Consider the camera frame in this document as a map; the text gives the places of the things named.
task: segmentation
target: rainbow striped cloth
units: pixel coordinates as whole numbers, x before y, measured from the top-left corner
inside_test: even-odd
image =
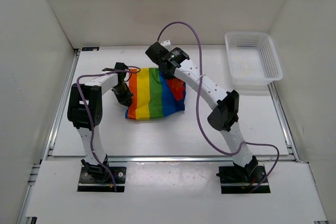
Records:
[[[184,111],[185,82],[178,78],[165,80],[158,68],[142,68],[133,73],[129,88],[134,96],[125,114],[128,119],[162,118]]]

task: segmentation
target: striped fabric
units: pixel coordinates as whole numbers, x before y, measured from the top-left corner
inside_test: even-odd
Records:
[[[142,68],[141,72],[132,74],[129,88],[134,96],[126,118],[162,118],[184,110],[185,83],[177,78],[165,80],[158,68]]]

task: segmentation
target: white plastic basket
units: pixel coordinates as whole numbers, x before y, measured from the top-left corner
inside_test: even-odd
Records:
[[[265,86],[282,79],[279,59],[268,34],[231,31],[225,34],[225,44],[234,85]]]

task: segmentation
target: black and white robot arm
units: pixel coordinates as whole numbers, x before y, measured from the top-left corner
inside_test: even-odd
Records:
[[[105,68],[102,70],[102,73],[104,74],[114,70],[126,69],[127,66],[125,64],[117,62],[114,69]],[[132,104],[133,94],[130,92],[124,81],[125,75],[125,72],[111,73],[96,77],[87,83],[80,85],[93,119],[94,135],[92,147],[95,157],[91,148],[92,130],[88,112],[80,97],[77,85],[73,84],[70,91],[68,120],[73,123],[82,139],[85,150],[85,159],[82,160],[82,164],[89,175],[99,180],[105,179],[108,176],[106,170],[99,164],[99,162],[107,167],[109,166],[107,154],[103,150],[99,134],[99,124],[102,119],[102,96],[107,91],[112,90],[115,93],[118,102],[129,107]]]
[[[149,47],[146,54],[159,66],[165,78],[177,77],[198,91],[200,70],[182,49],[172,49],[169,41],[161,44],[156,42]],[[209,77],[203,76],[200,95],[213,110],[208,116],[209,124],[220,131],[230,151],[236,152],[240,144],[245,142],[238,123],[239,94],[235,90],[228,92]],[[237,169],[247,177],[258,166],[257,159],[245,144],[233,156],[233,161]]]

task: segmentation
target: black mounting plate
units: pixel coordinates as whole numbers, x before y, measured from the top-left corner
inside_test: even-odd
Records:
[[[234,174],[235,167],[234,166],[220,166],[219,174],[220,176],[220,188],[222,190],[222,194],[247,194],[249,193],[255,186],[262,180],[265,176],[266,171],[265,167],[259,165],[252,172],[250,177],[245,182],[233,181],[230,179],[231,174]],[[253,192],[253,194],[269,194],[270,188],[268,185],[268,180],[266,179],[258,188]]]
[[[111,178],[104,182],[99,182],[87,174],[85,167],[82,167],[78,180],[77,191],[102,191],[110,193],[123,193],[125,191],[126,167],[110,166],[110,171],[114,176],[117,191],[110,187]]]

